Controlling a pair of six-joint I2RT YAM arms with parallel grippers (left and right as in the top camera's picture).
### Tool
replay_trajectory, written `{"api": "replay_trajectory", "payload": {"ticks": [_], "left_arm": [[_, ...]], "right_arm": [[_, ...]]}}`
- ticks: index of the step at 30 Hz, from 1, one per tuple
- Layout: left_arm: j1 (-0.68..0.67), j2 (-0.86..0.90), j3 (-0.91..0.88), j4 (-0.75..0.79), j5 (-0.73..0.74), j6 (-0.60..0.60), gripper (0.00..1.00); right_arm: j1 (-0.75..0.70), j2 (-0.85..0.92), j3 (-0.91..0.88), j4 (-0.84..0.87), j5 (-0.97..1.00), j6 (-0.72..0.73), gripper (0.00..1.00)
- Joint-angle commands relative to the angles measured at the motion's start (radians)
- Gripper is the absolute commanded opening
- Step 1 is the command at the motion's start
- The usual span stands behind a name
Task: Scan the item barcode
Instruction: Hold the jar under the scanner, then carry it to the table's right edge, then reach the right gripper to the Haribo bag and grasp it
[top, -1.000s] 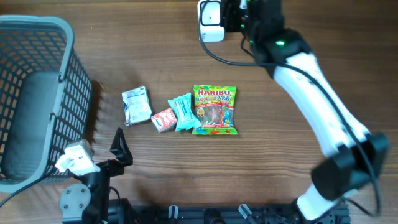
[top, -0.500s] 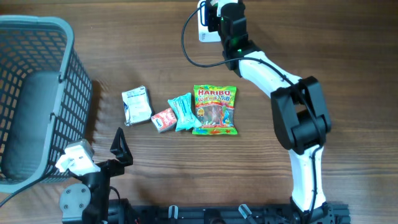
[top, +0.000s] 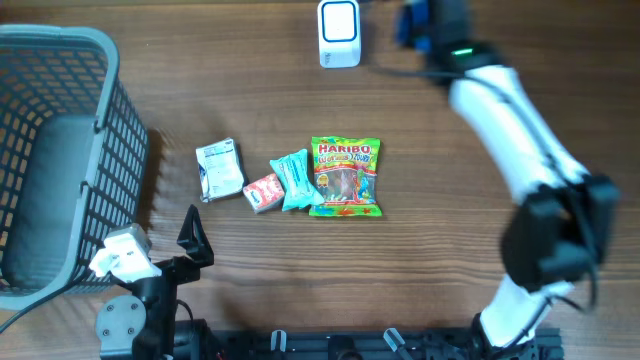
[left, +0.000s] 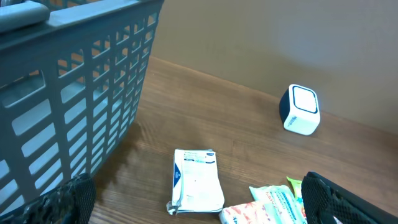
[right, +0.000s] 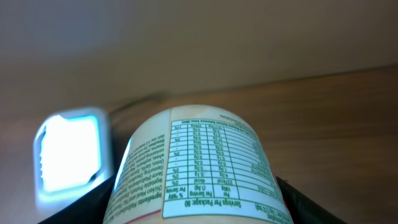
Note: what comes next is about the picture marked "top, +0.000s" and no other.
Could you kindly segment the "white tag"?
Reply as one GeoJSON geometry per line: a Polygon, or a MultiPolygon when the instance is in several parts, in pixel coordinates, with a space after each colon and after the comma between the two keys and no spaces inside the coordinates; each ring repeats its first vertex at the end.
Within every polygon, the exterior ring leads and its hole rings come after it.
{"type": "Polygon", "coordinates": [[[243,189],[245,176],[236,142],[232,138],[199,147],[195,154],[202,202],[235,195],[243,189]]]}

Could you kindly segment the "red small carton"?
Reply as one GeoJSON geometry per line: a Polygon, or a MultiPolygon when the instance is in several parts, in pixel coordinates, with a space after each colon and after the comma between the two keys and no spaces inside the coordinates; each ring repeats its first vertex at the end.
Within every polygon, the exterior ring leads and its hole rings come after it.
{"type": "Polygon", "coordinates": [[[243,194],[255,213],[261,213],[280,204],[285,191],[279,178],[271,173],[243,188],[243,194]]]}

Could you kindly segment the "teal snack packet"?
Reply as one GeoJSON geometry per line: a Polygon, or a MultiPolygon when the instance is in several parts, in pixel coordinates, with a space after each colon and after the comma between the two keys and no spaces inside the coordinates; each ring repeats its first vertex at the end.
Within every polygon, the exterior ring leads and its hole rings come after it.
{"type": "Polygon", "coordinates": [[[309,180],[306,149],[271,160],[270,166],[285,190],[282,211],[324,203],[324,198],[309,180]]]}

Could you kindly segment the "Haribo gummy bag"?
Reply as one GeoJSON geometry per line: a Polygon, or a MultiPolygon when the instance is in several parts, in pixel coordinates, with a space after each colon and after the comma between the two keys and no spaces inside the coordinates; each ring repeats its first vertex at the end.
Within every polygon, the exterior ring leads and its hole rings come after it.
{"type": "Polygon", "coordinates": [[[315,186],[323,197],[315,217],[379,217],[375,193],[381,141],[378,138],[313,137],[315,186]]]}

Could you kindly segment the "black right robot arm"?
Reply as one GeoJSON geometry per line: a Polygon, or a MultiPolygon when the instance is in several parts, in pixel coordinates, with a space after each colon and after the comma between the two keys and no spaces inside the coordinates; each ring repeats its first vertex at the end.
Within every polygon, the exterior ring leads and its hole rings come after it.
{"type": "Polygon", "coordinates": [[[472,323],[471,359],[517,356],[574,285],[598,282],[619,192],[560,143],[527,96],[517,71],[472,34],[464,1],[407,1],[396,33],[424,55],[422,76],[443,86],[502,175],[515,213],[500,243],[504,277],[472,323]]]}

